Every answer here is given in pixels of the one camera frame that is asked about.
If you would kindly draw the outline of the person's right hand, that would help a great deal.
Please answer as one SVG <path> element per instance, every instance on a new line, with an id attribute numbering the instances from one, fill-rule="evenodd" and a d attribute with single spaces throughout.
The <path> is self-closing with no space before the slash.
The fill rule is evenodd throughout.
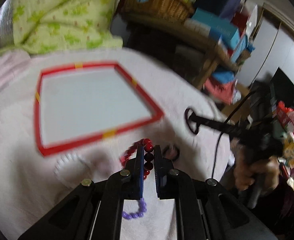
<path id="1" fill-rule="evenodd" d="M 235 148 L 235 168 L 234 178 L 235 187 L 240 191 L 245 191 L 255 182 L 254 176 L 261 174 L 263 180 L 263 192 L 268 192 L 276 189 L 279 184 L 279 162 L 276 156 L 271 156 L 269 159 L 260 160 L 256 163 L 248 165 L 245 157 L 247 149 L 240 143 L 237 143 Z"/>

